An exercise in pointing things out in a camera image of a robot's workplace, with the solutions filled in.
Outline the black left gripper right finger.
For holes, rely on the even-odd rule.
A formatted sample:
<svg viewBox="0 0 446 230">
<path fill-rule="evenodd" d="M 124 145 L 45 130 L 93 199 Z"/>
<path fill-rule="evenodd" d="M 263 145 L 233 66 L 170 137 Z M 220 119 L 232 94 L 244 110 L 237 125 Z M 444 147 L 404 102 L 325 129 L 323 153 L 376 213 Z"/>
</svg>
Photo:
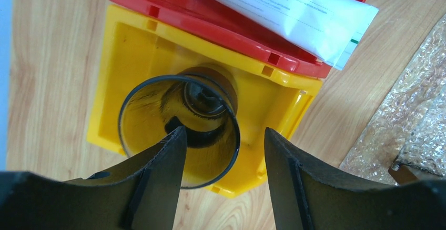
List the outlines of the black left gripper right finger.
<svg viewBox="0 0 446 230">
<path fill-rule="evenodd" d="M 445 181 L 401 186 L 337 169 L 265 129 L 277 229 L 445 229 Z"/>
</svg>

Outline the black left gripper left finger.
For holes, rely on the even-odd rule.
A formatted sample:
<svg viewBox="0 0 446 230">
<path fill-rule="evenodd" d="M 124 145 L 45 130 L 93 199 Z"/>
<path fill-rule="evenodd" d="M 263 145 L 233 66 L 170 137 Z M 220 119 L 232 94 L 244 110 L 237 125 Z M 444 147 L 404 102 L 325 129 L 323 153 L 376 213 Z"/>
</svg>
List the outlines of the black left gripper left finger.
<svg viewBox="0 0 446 230">
<path fill-rule="evenodd" d="M 179 127 L 86 179 L 1 172 L 1 229 L 172 229 L 186 149 Z"/>
</svg>

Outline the clear textured toiletry holder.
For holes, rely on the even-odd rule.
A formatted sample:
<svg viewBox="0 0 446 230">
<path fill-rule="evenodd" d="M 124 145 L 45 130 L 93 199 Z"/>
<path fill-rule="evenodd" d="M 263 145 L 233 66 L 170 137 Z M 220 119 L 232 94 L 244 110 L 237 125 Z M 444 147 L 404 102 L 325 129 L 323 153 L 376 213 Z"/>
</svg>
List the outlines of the clear textured toiletry holder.
<svg viewBox="0 0 446 230">
<path fill-rule="evenodd" d="M 445 87 L 411 132 L 388 173 L 399 185 L 445 180 Z"/>
</svg>

